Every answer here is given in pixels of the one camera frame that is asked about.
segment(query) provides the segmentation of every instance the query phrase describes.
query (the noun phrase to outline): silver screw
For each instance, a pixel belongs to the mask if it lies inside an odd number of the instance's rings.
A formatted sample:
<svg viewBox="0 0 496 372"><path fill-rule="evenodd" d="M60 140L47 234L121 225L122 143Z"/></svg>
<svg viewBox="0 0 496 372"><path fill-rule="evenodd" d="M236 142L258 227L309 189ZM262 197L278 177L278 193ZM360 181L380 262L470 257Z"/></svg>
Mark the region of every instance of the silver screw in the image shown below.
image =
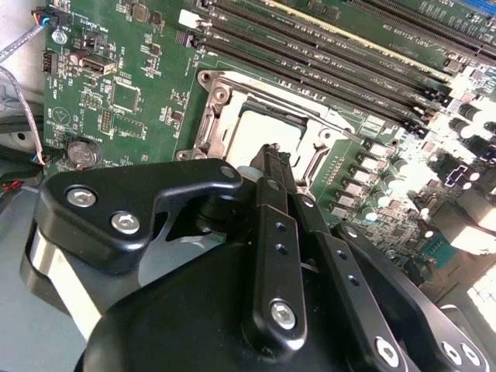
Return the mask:
<svg viewBox="0 0 496 372"><path fill-rule="evenodd" d="M288 304L281 301L273 302L270 313L276 323L284 329L293 329L296 326L296 317Z"/></svg>
<svg viewBox="0 0 496 372"><path fill-rule="evenodd" d="M351 236L352 238L357 238L358 237L357 232L353 228L351 228L349 226L345 226L344 229L346 230L346 232L348 233L348 235Z"/></svg>
<svg viewBox="0 0 496 372"><path fill-rule="evenodd" d="M276 181L274 180L269 180L267 181L267 183L269 184L269 186L271 186L275 191L279 191L279 185L277 184Z"/></svg>
<svg viewBox="0 0 496 372"><path fill-rule="evenodd" d="M400 358L394 347L382 337L376 337L375 348L379 355L393 368L398 368Z"/></svg>
<svg viewBox="0 0 496 372"><path fill-rule="evenodd" d="M388 250L386 252L386 257L389 259L389 260L393 260L394 258L396 258L396 251L394 250Z"/></svg>
<svg viewBox="0 0 496 372"><path fill-rule="evenodd" d="M218 103L226 103L229 100L229 92L222 88L216 88L214 90L214 98Z"/></svg>
<svg viewBox="0 0 496 372"><path fill-rule="evenodd" d="M87 208L96 203L96 195L85 188L73 188L67 193L67 201L77 207Z"/></svg>
<svg viewBox="0 0 496 372"><path fill-rule="evenodd" d="M448 343L441 343L446 355L455 363L457 366L462 365L462 357L458 354L454 347Z"/></svg>
<svg viewBox="0 0 496 372"><path fill-rule="evenodd" d="M52 40L59 45L64 45L67 42L67 34L57 27L52 32Z"/></svg>
<svg viewBox="0 0 496 372"><path fill-rule="evenodd" d="M466 344L462 343L462 350L467 356L467 358L474 364L474 366L479 367L481 365L481 360L477 356L477 354Z"/></svg>
<svg viewBox="0 0 496 372"><path fill-rule="evenodd" d="M140 229L140 221L129 212L115 213L111 220L112 227L122 234L132 235Z"/></svg>
<svg viewBox="0 0 496 372"><path fill-rule="evenodd" d="M313 202L313 200L311 200L308 196L305 196L303 195L301 197L302 201L303 201L303 204L305 204L307 207L311 208L315 205L315 203Z"/></svg>
<svg viewBox="0 0 496 372"><path fill-rule="evenodd" d="M229 168L229 167L220 167L220 171L226 177L229 177L229 178L235 178L236 177L236 175L234 174L233 170L231 168Z"/></svg>

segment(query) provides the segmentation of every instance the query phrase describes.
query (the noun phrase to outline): cable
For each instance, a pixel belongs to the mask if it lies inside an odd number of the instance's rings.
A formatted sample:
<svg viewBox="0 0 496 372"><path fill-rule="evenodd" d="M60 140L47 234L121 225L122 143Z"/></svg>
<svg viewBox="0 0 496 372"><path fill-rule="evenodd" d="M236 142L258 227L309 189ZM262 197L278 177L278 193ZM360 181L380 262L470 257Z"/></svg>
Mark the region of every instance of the cable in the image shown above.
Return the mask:
<svg viewBox="0 0 496 372"><path fill-rule="evenodd" d="M2 72L7 78L9 78L12 86L14 87L15 93L19 97L19 102L21 103L22 108L24 109L24 112L26 114L26 118L28 119L29 128L33 133L38 161L40 162L40 164L45 165L45 162L43 161L43 145L41 144L40 134L38 133L38 128L36 127L36 122L34 120L33 113L31 112L31 108L29 107L27 100L24 98L24 95L21 92L19 82L17 81L16 77L12 75L12 73L6 68L0 66L0 72Z"/></svg>
<svg viewBox="0 0 496 372"><path fill-rule="evenodd" d="M45 26L48 19L41 20L41 17L36 17L36 15L33 15L33 17L36 22L36 25L27 33L24 33L24 35L19 37L16 41L9 44L4 49L0 50L0 64L3 61L5 61L7 58L12 56L20 47L22 47L25 43L30 41L34 36L36 36L38 33L40 33L43 30L43 26ZM21 92L19 82L17 81L16 77L6 68L0 66L0 72L2 72L7 78L9 78L9 80L12 83L12 86L14 87L15 93L19 97L19 102L26 114L26 118L28 119L29 128L33 133L38 161L40 162L40 164L45 165L45 162L43 161L43 145L41 144L38 128L36 127L36 121L33 117L33 112L31 111L31 108L29 107L27 100L24 98L24 95Z"/></svg>
<svg viewBox="0 0 496 372"><path fill-rule="evenodd" d="M4 49L0 51L0 64L9 58L14 52L16 52L20 47L22 47L25 43L30 41L34 36L36 36L38 33L41 32L43 29L42 26L39 24L36 24L30 31L19 37L15 42L11 43L10 45L6 46Z"/></svg>

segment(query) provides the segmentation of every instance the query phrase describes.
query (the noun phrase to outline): black mounting arm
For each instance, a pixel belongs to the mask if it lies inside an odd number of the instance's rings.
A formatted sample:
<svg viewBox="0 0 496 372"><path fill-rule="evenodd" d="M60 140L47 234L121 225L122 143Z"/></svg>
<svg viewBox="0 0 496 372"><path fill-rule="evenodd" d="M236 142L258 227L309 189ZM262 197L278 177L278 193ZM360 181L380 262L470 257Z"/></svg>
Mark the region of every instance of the black mounting arm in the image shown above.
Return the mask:
<svg viewBox="0 0 496 372"><path fill-rule="evenodd" d="M45 183L22 272L87 338L79 370L488 370L356 226L328 230L288 154L263 146L251 167L252 181L193 160ZM226 241L139 285L154 238L197 231Z"/></svg>

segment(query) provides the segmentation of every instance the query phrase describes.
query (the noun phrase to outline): red wire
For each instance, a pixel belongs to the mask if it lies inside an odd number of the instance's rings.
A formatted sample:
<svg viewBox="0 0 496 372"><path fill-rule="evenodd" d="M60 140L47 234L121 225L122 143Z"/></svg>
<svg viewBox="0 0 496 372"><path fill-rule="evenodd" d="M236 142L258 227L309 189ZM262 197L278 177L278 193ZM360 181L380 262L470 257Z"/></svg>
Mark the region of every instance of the red wire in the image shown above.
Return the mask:
<svg viewBox="0 0 496 372"><path fill-rule="evenodd" d="M22 186L20 181L12 181L10 184L3 184L2 187L5 191L15 190Z"/></svg>

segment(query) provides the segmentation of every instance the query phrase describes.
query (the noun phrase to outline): black plastic bracket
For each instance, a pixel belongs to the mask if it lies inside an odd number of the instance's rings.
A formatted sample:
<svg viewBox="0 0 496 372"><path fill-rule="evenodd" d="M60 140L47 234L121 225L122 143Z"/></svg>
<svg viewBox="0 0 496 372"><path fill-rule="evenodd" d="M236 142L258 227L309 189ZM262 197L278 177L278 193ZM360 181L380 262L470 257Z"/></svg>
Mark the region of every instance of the black plastic bracket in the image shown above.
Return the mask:
<svg viewBox="0 0 496 372"><path fill-rule="evenodd" d="M124 273L152 240L157 214L168 214L168 230L189 200L234 195L242 182L234 168L216 159L62 173L43 184L35 222L52 244L99 270ZM75 188L90 191L95 203L70 203L67 194ZM119 212L133 215L138 230L128 235L115 229L111 220Z"/></svg>
<svg viewBox="0 0 496 372"><path fill-rule="evenodd" d="M356 226L343 222L332 234L353 251L396 339L420 370L488 370L480 350Z"/></svg>
<svg viewBox="0 0 496 372"><path fill-rule="evenodd" d="M257 182L255 258L247 286L243 334L260 355L281 360L300 350L307 336L298 228L288 215L279 153L272 146L263 146L257 158L265 176Z"/></svg>
<svg viewBox="0 0 496 372"><path fill-rule="evenodd" d="M317 204L305 195L293 195L302 246L324 275L331 302L342 306L351 339L346 346L354 370L419 371L408 368L384 316L350 248L331 236Z"/></svg>

